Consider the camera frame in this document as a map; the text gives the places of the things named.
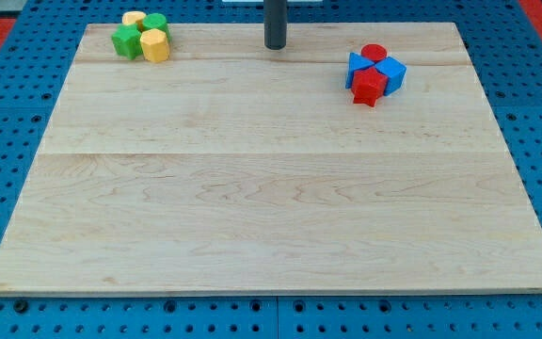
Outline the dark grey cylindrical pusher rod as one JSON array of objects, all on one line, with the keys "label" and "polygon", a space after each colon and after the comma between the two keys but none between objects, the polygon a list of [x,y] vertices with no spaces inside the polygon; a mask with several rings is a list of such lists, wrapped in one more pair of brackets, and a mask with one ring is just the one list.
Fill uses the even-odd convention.
[{"label": "dark grey cylindrical pusher rod", "polygon": [[263,0],[264,45],[281,50],[287,41],[287,0]]}]

